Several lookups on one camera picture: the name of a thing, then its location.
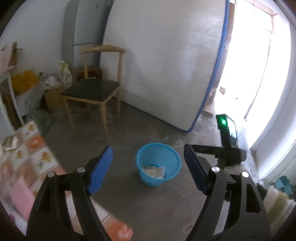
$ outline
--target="concrete floor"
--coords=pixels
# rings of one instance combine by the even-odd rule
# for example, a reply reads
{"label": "concrete floor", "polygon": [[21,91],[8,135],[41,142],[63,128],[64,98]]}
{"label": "concrete floor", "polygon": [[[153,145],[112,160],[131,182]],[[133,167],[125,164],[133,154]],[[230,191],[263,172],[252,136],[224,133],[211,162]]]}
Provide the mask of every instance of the concrete floor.
{"label": "concrete floor", "polygon": [[[122,104],[122,117],[116,120],[114,100],[108,112],[108,145],[113,147],[114,159],[101,189],[93,198],[116,217],[133,228],[132,240],[185,240],[194,225],[206,197],[197,190],[184,162],[184,144],[221,146],[215,118],[200,116],[191,133],[183,133],[156,118]],[[46,142],[67,172],[72,172],[93,157],[100,155],[103,143],[99,111],[92,106],[92,116],[86,109],[72,106],[77,132],[73,134],[63,112],[55,115],[55,124],[45,136]],[[240,133],[240,147],[247,144]],[[135,165],[137,150],[151,142],[161,142],[173,147],[182,158],[179,174],[157,188],[145,185]],[[212,156],[211,165],[216,164]],[[247,161],[229,168],[238,174],[247,170],[257,180],[257,168],[248,152]],[[216,232],[224,227],[228,203],[225,202]]]}

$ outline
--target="device screen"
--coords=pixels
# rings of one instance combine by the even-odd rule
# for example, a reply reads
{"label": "device screen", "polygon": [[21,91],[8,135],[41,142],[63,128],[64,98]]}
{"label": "device screen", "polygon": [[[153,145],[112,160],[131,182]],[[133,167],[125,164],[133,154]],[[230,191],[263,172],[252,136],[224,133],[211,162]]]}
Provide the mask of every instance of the device screen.
{"label": "device screen", "polygon": [[227,123],[228,123],[228,129],[229,129],[229,134],[231,137],[233,137],[234,139],[237,138],[237,132],[236,132],[236,129],[235,129],[235,124],[234,122],[227,118]]}

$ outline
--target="yellow plastic bag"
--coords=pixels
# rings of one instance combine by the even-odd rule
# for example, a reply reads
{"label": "yellow plastic bag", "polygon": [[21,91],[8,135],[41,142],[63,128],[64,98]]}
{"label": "yellow plastic bag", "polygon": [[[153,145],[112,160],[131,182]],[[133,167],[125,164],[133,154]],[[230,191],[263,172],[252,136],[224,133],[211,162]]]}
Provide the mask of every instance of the yellow plastic bag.
{"label": "yellow plastic bag", "polygon": [[11,77],[12,87],[16,95],[21,95],[28,91],[34,84],[37,84],[39,78],[31,71],[27,70],[21,74]]}

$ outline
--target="metal bolt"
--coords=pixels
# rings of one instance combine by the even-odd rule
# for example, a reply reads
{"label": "metal bolt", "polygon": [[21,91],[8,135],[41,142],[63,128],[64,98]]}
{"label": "metal bolt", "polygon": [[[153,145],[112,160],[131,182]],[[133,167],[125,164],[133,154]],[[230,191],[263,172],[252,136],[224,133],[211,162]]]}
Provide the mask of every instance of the metal bolt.
{"label": "metal bolt", "polygon": [[219,171],[220,171],[220,168],[219,168],[219,167],[216,167],[216,166],[214,166],[214,167],[212,167],[212,171],[213,171],[213,172],[219,172]]}
{"label": "metal bolt", "polygon": [[77,168],[76,170],[78,173],[83,173],[85,171],[85,168],[84,167],[79,167]]}
{"label": "metal bolt", "polygon": [[249,174],[247,172],[242,172],[243,177],[249,177]]}
{"label": "metal bolt", "polygon": [[48,177],[53,177],[55,175],[54,172],[50,172],[49,174],[47,174]]}

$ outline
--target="pink cloth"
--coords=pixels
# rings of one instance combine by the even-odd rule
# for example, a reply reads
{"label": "pink cloth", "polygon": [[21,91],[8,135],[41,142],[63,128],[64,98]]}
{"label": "pink cloth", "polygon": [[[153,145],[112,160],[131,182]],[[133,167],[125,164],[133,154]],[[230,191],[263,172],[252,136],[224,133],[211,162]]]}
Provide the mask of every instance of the pink cloth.
{"label": "pink cloth", "polygon": [[21,176],[9,190],[8,195],[15,205],[15,208],[25,220],[29,219],[35,196],[27,187],[24,177]]}

